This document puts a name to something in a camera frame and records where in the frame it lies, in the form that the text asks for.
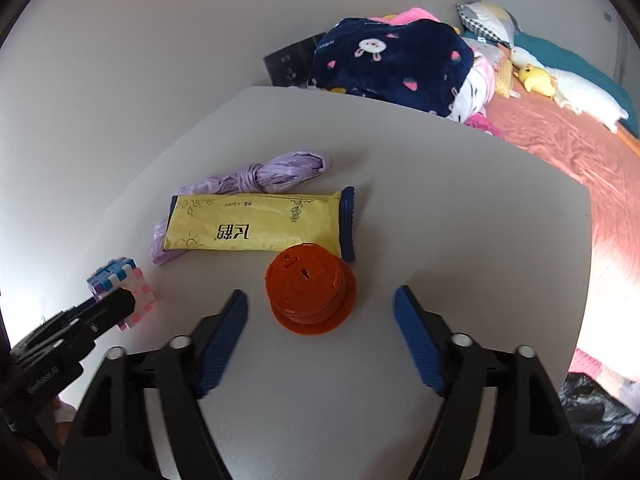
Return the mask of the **left hand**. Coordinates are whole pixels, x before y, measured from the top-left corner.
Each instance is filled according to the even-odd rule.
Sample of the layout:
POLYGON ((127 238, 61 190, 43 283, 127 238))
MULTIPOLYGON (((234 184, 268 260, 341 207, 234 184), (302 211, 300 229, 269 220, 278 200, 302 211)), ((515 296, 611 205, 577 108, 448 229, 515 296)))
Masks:
POLYGON ((64 444, 70 434, 70 428, 72 428, 77 413, 76 408, 62 401, 58 396, 51 401, 51 408, 53 410, 53 430, 56 440, 64 444))

